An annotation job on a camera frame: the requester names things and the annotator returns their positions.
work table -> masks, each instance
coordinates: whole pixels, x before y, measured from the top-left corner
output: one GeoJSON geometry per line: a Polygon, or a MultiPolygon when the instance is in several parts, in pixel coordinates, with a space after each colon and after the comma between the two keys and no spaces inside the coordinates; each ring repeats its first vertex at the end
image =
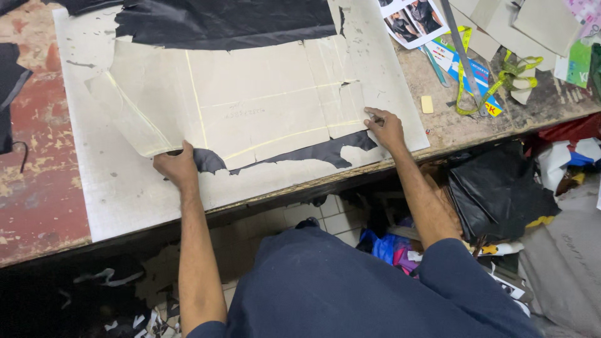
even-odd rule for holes
{"type": "MultiPolygon", "coordinates": [[[[0,156],[0,266],[92,242],[79,175],[78,155],[81,154],[77,154],[75,149],[54,31],[54,8],[60,6],[31,0],[0,17],[0,42],[17,43],[21,52],[18,63],[34,72],[11,105],[14,139],[29,144],[29,157],[23,174],[19,173],[23,148],[16,146],[12,153],[0,156]]],[[[420,113],[424,129],[429,130],[430,141],[429,148],[413,153],[420,161],[600,110],[591,90],[563,83],[554,78],[551,72],[537,71],[538,87],[533,89],[527,105],[508,97],[501,87],[495,94],[504,109],[501,115],[495,118],[483,118],[478,114],[474,114],[474,118],[461,116],[455,112],[454,106],[447,104],[457,96],[457,82],[445,75],[451,87],[444,88],[424,54],[415,50],[407,51],[392,40],[391,47],[397,52],[418,110],[421,109],[421,96],[429,95],[433,100],[435,113],[420,113]]],[[[471,51],[468,51],[468,56],[485,65],[496,77],[504,49],[497,53],[491,63],[471,51]]],[[[473,100],[464,95],[462,106],[473,104],[473,100]]],[[[108,161],[110,150],[93,155],[105,156],[108,161]]],[[[320,187],[328,184],[381,171],[393,165],[391,159],[384,159],[335,174],[325,173],[316,179],[213,208],[207,213],[224,213],[246,204],[258,204],[299,191],[320,191],[320,187]]],[[[145,193],[148,194],[142,189],[138,197],[145,193]]],[[[127,209],[112,212],[127,212],[127,209]]]]}

yellow measuring tape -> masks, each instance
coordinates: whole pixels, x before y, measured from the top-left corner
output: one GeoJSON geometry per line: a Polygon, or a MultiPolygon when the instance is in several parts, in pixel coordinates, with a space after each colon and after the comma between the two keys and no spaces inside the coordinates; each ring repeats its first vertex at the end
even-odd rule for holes
{"type": "MultiPolygon", "coordinates": [[[[467,27],[467,26],[459,26],[457,27],[457,29],[460,32],[464,32],[463,33],[463,38],[462,38],[462,45],[463,45],[463,49],[465,50],[465,52],[468,52],[468,44],[469,44],[469,39],[472,37],[472,28],[467,27]]],[[[499,72],[499,81],[497,81],[495,84],[492,85],[492,87],[490,87],[488,89],[488,91],[486,92],[486,94],[484,94],[484,96],[482,97],[482,101],[480,101],[480,103],[478,104],[478,106],[473,109],[473,110],[465,110],[462,109],[461,107],[459,107],[459,100],[461,100],[461,95],[463,94],[463,89],[465,87],[465,85],[463,84],[463,64],[461,62],[461,60],[459,60],[459,69],[458,69],[458,73],[459,73],[459,93],[457,94],[457,103],[455,104],[456,110],[460,115],[469,115],[469,114],[473,114],[477,111],[480,110],[480,108],[486,104],[486,100],[489,99],[489,97],[494,94],[497,89],[499,89],[499,87],[501,85],[503,85],[505,88],[507,88],[507,90],[520,90],[520,88],[517,88],[513,85],[513,81],[515,79],[524,79],[527,80],[529,83],[530,88],[534,88],[537,86],[538,82],[536,80],[536,78],[531,77],[531,76],[527,76],[527,77],[521,77],[519,76],[524,70],[526,69],[532,69],[534,67],[536,67],[537,65],[539,65],[542,61],[543,58],[542,57],[527,57],[524,58],[523,60],[527,60],[527,61],[534,61],[533,63],[528,63],[525,64],[524,66],[518,67],[517,64],[513,64],[508,62],[507,60],[509,59],[509,56],[511,55],[511,52],[508,50],[507,54],[505,55],[505,59],[503,60],[503,70],[499,72]]]]}

hand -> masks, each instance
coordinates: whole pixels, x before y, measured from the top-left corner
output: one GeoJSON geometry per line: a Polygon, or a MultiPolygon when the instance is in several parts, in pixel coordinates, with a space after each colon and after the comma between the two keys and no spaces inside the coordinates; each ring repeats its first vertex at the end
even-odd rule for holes
{"type": "Polygon", "coordinates": [[[182,141],[183,152],[177,156],[158,154],[152,166],[167,177],[183,192],[187,189],[198,189],[198,170],[194,163],[194,148],[186,140],[182,141]]]}
{"type": "Polygon", "coordinates": [[[407,150],[401,120],[393,113],[377,108],[365,107],[365,112],[373,114],[371,120],[365,120],[365,125],[374,132],[380,144],[390,154],[397,155],[407,150]]]}

red painted table surface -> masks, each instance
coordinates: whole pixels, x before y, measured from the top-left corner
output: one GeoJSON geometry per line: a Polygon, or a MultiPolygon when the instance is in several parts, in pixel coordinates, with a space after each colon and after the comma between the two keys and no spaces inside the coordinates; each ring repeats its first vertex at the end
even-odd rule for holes
{"type": "Polygon", "coordinates": [[[10,106],[13,139],[0,155],[0,267],[91,242],[52,9],[30,0],[0,17],[0,42],[33,71],[10,106]]]}

metal ruler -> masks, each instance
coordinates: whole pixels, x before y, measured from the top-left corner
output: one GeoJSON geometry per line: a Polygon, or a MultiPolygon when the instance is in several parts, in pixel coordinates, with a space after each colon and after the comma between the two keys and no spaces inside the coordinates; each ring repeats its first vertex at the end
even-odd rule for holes
{"type": "MultiPolygon", "coordinates": [[[[453,39],[455,50],[459,54],[459,61],[461,61],[461,63],[463,64],[463,71],[465,72],[465,77],[468,79],[469,88],[472,90],[472,94],[474,95],[474,99],[476,100],[476,106],[478,106],[482,101],[482,94],[480,94],[480,89],[478,88],[478,84],[476,83],[476,78],[474,77],[472,66],[469,64],[468,55],[465,54],[465,50],[461,41],[461,36],[459,35],[459,30],[457,29],[457,24],[455,23],[453,12],[451,11],[451,4],[449,4],[448,0],[441,0],[441,4],[442,11],[447,17],[447,24],[451,29],[451,38],[453,39]]],[[[489,115],[485,105],[482,105],[482,107],[480,107],[479,112],[480,116],[483,117],[489,115]]]]}

